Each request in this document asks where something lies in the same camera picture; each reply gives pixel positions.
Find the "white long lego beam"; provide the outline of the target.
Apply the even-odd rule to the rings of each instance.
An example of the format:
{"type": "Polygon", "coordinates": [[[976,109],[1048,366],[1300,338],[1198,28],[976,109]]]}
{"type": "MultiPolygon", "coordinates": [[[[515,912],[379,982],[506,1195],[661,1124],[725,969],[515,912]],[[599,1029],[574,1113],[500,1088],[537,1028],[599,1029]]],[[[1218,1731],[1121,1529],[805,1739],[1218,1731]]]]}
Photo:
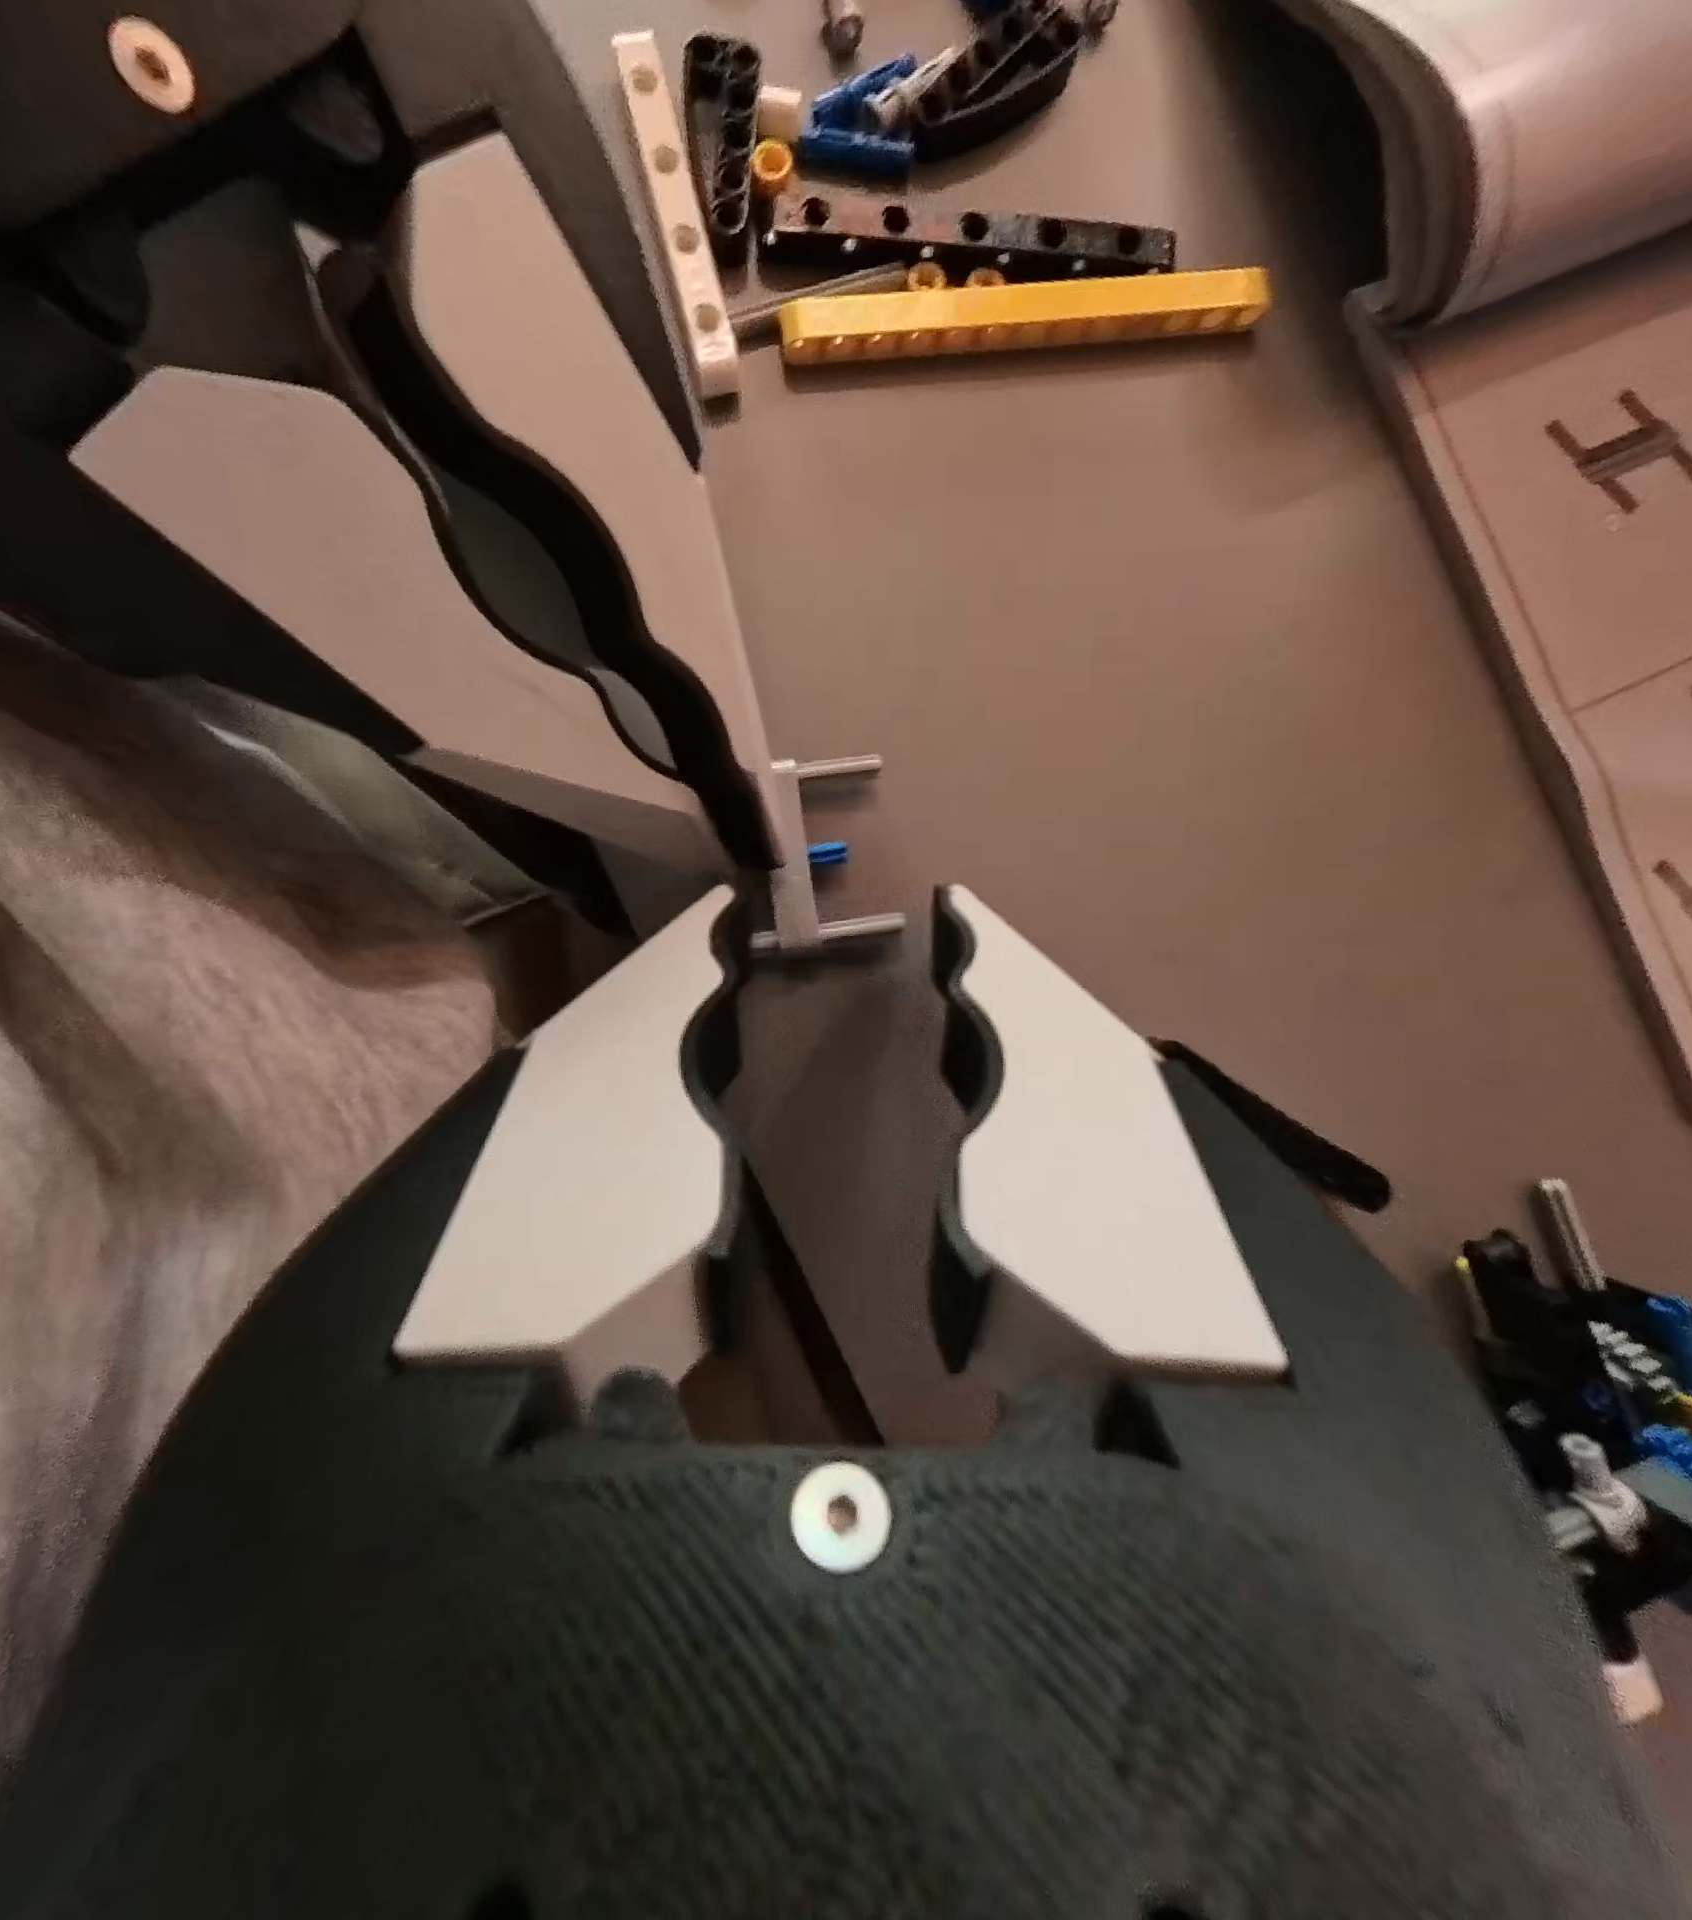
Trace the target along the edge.
{"type": "Polygon", "coordinates": [[[691,387],[700,402],[725,404],[737,398],[737,336],[691,179],[685,123],[652,30],[614,33],[612,51],[691,387]]]}

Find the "black long lego beam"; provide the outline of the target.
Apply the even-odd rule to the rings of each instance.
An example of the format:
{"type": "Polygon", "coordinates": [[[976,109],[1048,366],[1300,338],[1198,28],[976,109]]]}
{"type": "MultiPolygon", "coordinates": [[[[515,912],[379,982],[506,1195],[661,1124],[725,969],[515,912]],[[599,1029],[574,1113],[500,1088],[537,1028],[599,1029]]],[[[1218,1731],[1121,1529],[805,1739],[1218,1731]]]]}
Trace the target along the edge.
{"type": "Polygon", "coordinates": [[[774,200],[756,254],[765,270],[853,273],[930,262],[948,275],[996,270],[1005,279],[1057,282],[1173,273],[1175,234],[1161,225],[823,187],[774,200]]]}

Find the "multicoloured lego assembly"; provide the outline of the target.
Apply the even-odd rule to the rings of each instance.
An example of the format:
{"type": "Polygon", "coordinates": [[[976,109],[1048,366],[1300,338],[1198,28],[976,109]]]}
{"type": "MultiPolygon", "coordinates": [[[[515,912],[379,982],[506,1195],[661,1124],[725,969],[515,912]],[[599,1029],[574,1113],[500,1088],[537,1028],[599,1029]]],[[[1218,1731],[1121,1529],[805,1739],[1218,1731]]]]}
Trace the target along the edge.
{"type": "Polygon", "coordinates": [[[1564,1177],[1530,1187],[1539,1250],[1496,1227],[1449,1269],[1481,1393],[1537,1496],[1624,1726],[1663,1707],[1635,1620],[1692,1614],[1692,1300],[1616,1275],[1564,1177]]]}

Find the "black curved lego beam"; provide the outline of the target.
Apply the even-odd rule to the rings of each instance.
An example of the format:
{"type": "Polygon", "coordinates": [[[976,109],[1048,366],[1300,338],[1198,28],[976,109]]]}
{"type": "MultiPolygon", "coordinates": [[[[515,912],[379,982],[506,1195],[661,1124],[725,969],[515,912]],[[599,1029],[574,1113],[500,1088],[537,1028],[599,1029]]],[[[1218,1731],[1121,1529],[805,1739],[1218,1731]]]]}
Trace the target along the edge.
{"type": "Polygon", "coordinates": [[[951,162],[1023,126],[1066,91],[1081,43],[1070,4],[984,4],[972,36],[916,94],[912,156],[951,162]]]}

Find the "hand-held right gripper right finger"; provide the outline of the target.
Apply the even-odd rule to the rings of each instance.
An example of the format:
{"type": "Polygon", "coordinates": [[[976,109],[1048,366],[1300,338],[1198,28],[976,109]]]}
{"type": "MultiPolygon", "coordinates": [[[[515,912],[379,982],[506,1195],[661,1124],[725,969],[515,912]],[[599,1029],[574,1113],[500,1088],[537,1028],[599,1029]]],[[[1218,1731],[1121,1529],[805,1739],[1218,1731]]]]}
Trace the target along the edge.
{"type": "Polygon", "coordinates": [[[959,882],[931,896],[930,976],[955,1112],[930,1255],[948,1373],[1287,1379],[1157,1050],[959,882]]]}

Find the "yellow long lego beam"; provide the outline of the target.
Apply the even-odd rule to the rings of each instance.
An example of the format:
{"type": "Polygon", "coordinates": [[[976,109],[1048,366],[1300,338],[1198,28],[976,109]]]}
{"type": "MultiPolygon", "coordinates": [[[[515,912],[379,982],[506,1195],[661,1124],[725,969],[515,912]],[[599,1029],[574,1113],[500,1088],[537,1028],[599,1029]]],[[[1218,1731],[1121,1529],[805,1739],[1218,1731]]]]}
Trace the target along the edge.
{"type": "Polygon", "coordinates": [[[1265,270],[1224,268],[801,297],[775,331],[786,367],[831,369],[1229,338],[1269,308],[1265,270]]]}

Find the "lego instruction booklet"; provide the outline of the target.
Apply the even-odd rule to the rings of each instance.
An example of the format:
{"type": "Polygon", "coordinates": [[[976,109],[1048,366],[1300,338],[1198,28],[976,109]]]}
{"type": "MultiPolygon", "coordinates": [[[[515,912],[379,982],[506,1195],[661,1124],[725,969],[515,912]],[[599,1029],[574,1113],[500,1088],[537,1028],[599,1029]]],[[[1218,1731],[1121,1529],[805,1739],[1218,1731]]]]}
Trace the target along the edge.
{"type": "Polygon", "coordinates": [[[1377,133],[1347,327],[1692,1112],[1692,4],[1286,11],[1377,133]]]}

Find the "person's grey sweater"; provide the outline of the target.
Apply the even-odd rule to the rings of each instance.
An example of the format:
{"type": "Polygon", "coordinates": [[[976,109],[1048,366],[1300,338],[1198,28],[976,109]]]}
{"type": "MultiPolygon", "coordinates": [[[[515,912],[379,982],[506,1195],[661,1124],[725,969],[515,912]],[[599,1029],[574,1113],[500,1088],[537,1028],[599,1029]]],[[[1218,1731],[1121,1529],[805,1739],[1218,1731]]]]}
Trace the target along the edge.
{"type": "Polygon", "coordinates": [[[497,1032],[326,807],[0,617],[0,1780],[178,1401],[497,1032]]]}

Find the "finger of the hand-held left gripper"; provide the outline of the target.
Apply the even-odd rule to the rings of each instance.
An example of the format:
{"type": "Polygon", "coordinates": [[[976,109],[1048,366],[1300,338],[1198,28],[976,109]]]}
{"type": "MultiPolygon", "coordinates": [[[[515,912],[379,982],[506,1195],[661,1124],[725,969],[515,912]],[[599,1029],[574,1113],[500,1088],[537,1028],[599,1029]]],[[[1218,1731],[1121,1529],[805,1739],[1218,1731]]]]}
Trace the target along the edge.
{"type": "Polygon", "coordinates": [[[545,545],[447,458],[445,390],[407,334],[407,248],[269,251],[251,279],[306,320],[309,356],[258,325],[212,347],[183,295],[233,262],[159,248],[137,380],[69,464],[306,643],[334,658],[357,617],[376,658],[419,634],[469,643],[447,679],[447,750],[394,750],[413,781],[493,803],[587,847],[707,873],[741,867],[689,787],[661,769],[643,700],[599,668],[545,545]]]}
{"type": "Polygon", "coordinates": [[[608,60],[645,212],[534,4],[407,5],[407,334],[445,395],[437,452],[544,543],[661,769],[770,871],[774,755],[612,37],[608,60]]]}

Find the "small grey axle pins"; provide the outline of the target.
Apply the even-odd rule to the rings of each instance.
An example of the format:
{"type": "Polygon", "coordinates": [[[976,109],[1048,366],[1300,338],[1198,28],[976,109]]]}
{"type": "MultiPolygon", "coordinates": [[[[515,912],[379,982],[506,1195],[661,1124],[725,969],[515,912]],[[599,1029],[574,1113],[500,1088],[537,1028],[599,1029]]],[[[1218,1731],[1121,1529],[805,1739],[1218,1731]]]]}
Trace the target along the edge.
{"type": "Polygon", "coordinates": [[[814,883],[814,844],[805,832],[803,789],[807,786],[876,779],[882,767],[882,755],[876,751],[817,759],[777,758],[768,766],[759,794],[779,862],[768,878],[770,925],[752,933],[753,958],[803,960],[829,950],[891,941],[905,932],[903,912],[825,920],[814,883]]]}

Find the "black and white lego piece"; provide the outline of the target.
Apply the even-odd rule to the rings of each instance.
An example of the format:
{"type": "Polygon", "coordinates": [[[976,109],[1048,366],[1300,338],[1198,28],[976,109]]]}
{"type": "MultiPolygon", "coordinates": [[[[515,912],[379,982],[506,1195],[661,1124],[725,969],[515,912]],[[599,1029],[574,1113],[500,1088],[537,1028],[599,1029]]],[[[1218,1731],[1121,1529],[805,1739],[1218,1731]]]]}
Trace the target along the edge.
{"type": "Polygon", "coordinates": [[[1391,1205],[1391,1182],[1359,1154],[1247,1089],[1184,1042],[1152,1038],[1146,1044],[1159,1061],[1178,1064],[1193,1076],[1280,1163],[1318,1193],[1367,1216],[1381,1213],[1391,1205]]]}

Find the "grey lego pin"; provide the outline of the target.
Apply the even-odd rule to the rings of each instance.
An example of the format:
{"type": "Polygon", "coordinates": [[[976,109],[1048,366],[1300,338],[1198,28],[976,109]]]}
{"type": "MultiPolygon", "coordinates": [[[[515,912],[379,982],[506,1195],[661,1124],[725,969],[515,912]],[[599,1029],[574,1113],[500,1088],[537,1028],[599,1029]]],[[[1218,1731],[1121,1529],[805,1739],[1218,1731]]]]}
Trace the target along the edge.
{"type": "Polygon", "coordinates": [[[948,45],[936,56],[910,64],[887,60],[882,68],[866,75],[867,86],[857,104],[859,119],[874,131],[895,136],[905,130],[921,108],[921,101],[948,70],[961,58],[961,47],[948,45]]]}

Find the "black bent lego beam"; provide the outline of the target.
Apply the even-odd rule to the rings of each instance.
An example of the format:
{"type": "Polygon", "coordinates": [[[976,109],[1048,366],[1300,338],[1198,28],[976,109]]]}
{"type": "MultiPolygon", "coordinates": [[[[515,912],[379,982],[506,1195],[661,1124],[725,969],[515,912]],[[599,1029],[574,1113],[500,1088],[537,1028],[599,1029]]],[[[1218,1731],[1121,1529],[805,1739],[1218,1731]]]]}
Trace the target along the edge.
{"type": "Polygon", "coordinates": [[[693,32],[682,50],[679,108],[691,179],[714,262],[740,271],[752,254],[761,56],[744,37],[693,32]]]}

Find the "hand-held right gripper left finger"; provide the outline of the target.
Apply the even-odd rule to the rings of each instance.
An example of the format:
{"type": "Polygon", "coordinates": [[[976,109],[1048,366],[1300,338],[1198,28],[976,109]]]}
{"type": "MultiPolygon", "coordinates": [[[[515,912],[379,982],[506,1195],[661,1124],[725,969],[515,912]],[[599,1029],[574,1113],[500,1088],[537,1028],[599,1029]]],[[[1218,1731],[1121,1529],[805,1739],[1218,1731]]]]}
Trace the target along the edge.
{"type": "Polygon", "coordinates": [[[407,1366],[691,1370],[727,1330],[746,909],[711,885],[522,1044],[392,1339],[407,1366]]]}

